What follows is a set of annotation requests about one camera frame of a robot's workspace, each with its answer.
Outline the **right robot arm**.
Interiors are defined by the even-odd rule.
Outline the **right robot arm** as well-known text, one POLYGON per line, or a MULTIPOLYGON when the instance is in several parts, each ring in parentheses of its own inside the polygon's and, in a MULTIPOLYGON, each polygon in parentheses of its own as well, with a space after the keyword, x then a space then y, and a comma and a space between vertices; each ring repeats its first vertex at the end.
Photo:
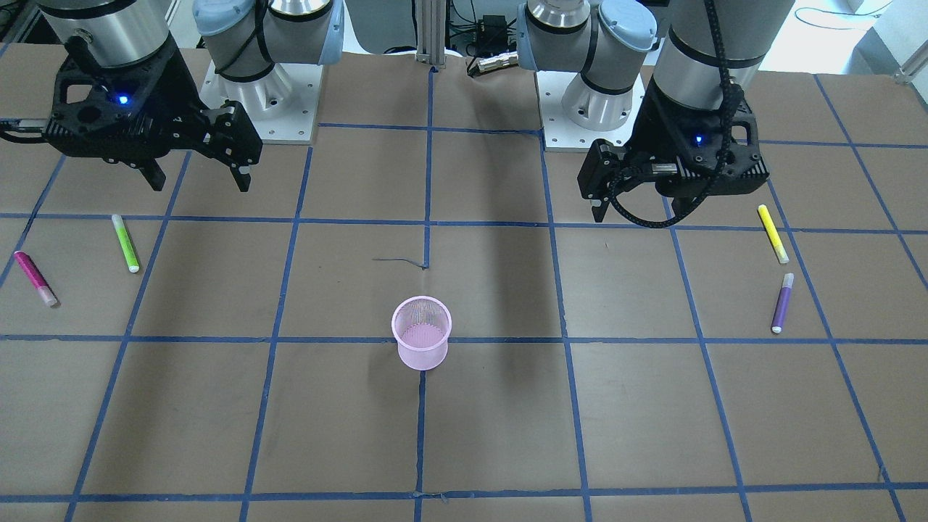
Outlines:
POLYGON ((196 1, 192 13, 223 89, 217 108, 198 92, 152 1, 40 1, 65 46, 42 139, 67 157, 123 163, 153 191, 158 159, 195 151, 251 186, 262 116, 291 103, 285 64, 335 64, 344 50, 341 1, 196 1))

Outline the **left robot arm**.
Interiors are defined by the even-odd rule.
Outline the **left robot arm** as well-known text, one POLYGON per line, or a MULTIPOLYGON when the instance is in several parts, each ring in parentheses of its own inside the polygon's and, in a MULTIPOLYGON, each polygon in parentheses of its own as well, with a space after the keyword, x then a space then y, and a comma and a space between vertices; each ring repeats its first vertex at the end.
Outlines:
POLYGON ((578 189, 600 223, 612 208, 668 228, 707 198, 769 180, 745 89, 768 54, 788 1, 676 1, 666 36, 637 1, 527 1, 516 17, 521 68, 570 73, 561 109, 594 139, 578 189))

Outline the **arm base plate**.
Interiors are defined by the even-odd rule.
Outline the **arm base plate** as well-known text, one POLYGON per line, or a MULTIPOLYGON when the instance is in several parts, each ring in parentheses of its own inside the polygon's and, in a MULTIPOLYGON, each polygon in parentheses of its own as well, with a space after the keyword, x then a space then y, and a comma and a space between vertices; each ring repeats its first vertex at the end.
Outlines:
POLYGON ((311 145, 318 121, 326 69, 315 64, 276 64, 252 82, 233 82, 210 64, 199 95, 210 108, 226 100, 241 102, 265 144, 311 145))
POLYGON ((538 95, 538 109, 543 124, 544 148, 549 152, 580 152, 585 153, 593 140, 603 138, 614 145, 622 146, 631 138, 643 96, 645 86, 643 77, 637 76, 632 93, 634 98, 629 110, 629 116, 620 128, 614 130, 590 130, 577 125, 561 106, 561 98, 573 79, 570 72, 536 72, 536 91, 538 95))

